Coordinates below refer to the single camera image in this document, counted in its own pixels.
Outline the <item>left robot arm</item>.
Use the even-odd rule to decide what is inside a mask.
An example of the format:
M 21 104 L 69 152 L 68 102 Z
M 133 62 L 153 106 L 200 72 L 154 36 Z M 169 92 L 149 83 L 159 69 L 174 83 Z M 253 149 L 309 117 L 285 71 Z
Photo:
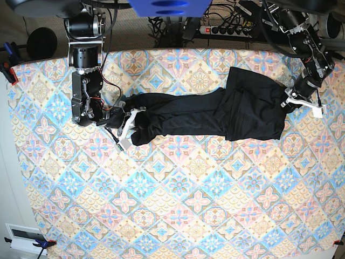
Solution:
M 337 52 L 329 51 L 319 38 L 309 15 L 325 15 L 337 7 L 337 1 L 261 1 L 257 24 L 267 42 L 278 52 L 291 58 L 299 58 L 305 67 L 288 90 L 288 96 L 296 100 L 310 101 L 311 96 L 332 73 L 334 58 L 344 59 Z M 264 15 L 273 27 L 286 34 L 292 53 L 277 46 L 264 28 Z

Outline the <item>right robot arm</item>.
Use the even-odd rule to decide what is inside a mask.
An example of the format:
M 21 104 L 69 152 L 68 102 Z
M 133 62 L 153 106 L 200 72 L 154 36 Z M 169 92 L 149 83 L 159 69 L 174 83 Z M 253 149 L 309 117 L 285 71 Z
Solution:
M 112 32 L 118 10 L 129 9 L 118 1 L 7 1 L 18 15 L 28 17 L 57 16 L 63 19 L 68 38 L 68 64 L 72 74 L 72 120 L 79 126 L 90 124 L 121 125 L 124 112 L 106 106 L 100 91 L 104 85 L 101 73 L 104 38 Z

